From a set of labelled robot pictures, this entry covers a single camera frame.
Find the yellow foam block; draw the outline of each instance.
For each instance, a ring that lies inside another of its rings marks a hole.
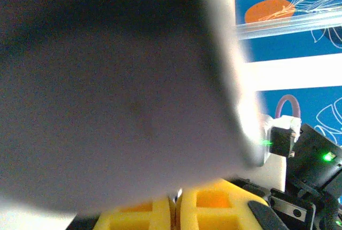
[[[174,213],[172,201],[165,198],[102,213],[94,230],[171,230]]]
[[[176,204],[178,230],[262,230],[249,201],[267,203],[230,182],[219,180],[183,191]]]

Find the yellow sponge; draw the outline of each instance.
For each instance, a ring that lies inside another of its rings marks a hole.
[[[262,230],[249,201],[267,203],[223,179],[183,191],[176,204],[178,230]]]
[[[102,213],[94,230],[171,230],[175,208],[169,198]]]

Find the clear plastic tube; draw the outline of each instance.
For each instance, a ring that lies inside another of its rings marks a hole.
[[[237,25],[238,39],[254,39],[342,26],[342,10]]]

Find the purple cable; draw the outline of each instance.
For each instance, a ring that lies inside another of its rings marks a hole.
[[[286,101],[289,101],[291,103],[292,107],[292,116],[300,118],[300,107],[297,98],[295,98],[293,95],[284,95],[282,98],[280,98],[277,108],[276,108],[276,118],[280,117],[280,113],[282,112],[283,105]]]

